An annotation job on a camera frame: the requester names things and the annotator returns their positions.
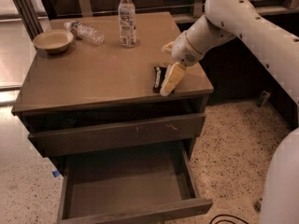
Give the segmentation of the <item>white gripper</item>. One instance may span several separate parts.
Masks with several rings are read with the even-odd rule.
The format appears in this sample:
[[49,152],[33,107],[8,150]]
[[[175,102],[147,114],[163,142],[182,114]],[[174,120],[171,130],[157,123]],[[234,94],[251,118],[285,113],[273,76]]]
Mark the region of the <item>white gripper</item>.
[[162,52],[172,53],[172,59],[177,62],[166,69],[160,89],[162,96],[168,96],[184,78],[186,66],[193,66],[204,58],[205,48],[203,38],[190,31],[184,31],[174,40],[174,43],[170,42],[162,47]]

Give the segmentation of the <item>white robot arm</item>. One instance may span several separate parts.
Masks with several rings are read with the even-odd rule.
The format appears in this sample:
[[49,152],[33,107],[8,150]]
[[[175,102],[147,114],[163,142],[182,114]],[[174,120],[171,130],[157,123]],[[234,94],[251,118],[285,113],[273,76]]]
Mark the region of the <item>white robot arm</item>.
[[[160,94],[169,95],[188,66],[236,37],[298,104],[298,37],[261,17],[249,0],[206,0],[205,14],[164,46],[175,63],[167,67]],[[270,162],[259,224],[299,224],[299,128],[281,141]]]

